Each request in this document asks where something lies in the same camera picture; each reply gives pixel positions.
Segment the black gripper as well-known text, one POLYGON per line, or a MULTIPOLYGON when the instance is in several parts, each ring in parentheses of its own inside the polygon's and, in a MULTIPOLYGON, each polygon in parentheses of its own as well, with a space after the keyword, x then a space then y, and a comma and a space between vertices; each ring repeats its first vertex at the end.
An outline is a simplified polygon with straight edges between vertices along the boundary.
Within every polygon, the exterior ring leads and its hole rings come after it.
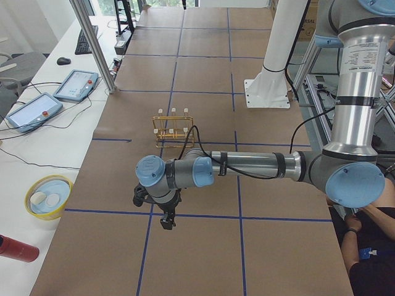
POLYGON ((155 197, 152 195, 148 195, 148 198, 151 199, 155 204, 159 206, 161 210, 167 214, 167 217, 162 217, 160 219, 160 223, 165 230, 172 229, 176 226, 175 224, 175 214, 176 214, 176 207, 181 202, 181 190, 171 190, 168 194, 162 197, 155 197))

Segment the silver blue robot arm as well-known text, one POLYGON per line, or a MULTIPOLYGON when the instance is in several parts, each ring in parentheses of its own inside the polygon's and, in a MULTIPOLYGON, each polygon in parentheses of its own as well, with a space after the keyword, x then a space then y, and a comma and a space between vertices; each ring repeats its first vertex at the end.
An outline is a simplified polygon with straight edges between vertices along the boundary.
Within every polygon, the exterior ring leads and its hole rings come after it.
POLYGON ((317 38, 343 47, 331 138, 322 151, 259 154, 198 148, 168 161, 148 155, 136 166, 133 203, 156 204, 164 213, 162 227, 170 230, 183 188, 209 186, 215 176, 228 174, 309 183, 348 208, 374 202, 385 188, 372 148, 376 102, 393 36, 393 1, 321 1, 317 38))

